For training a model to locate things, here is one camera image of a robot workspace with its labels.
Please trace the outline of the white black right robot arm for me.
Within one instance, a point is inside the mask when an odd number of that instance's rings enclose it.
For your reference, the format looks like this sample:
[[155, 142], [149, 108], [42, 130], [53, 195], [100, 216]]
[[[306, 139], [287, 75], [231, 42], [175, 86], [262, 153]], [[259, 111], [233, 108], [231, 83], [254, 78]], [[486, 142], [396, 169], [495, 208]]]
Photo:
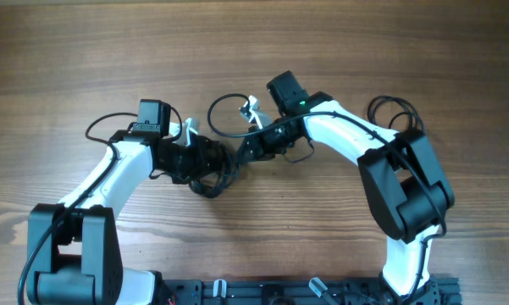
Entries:
[[325, 92], [308, 94], [290, 71], [267, 89], [280, 117], [271, 119], [256, 97], [246, 97], [240, 113], [252, 127], [242, 137], [239, 163], [271, 159], [306, 138], [355, 164], [370, 213], [387, 236], [382, 279], [401, 303], [418, 299], [429, 281], [430, 247], [447, 232], [455, 196], [415, 108], [400, 101], [410, 123], [398, 131], [350, 113]]

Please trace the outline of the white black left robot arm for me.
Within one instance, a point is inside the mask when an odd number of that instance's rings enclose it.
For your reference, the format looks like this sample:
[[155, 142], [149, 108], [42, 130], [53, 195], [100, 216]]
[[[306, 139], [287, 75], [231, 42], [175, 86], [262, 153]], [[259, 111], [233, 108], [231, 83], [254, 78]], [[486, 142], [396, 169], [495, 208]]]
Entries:
[[27, 259], [19, 277], [20, 304], [175, 304], [157, 271], [124, 267], [116, 219], [146, 179], [167, 175], [205, 197], [225, 188], [233, 157], [225, 145], [198, 135], [160, 100], [142, 99], [125, 130], [104, 141], [96, 168], [55, 204], [37, 204], [28, 217]]

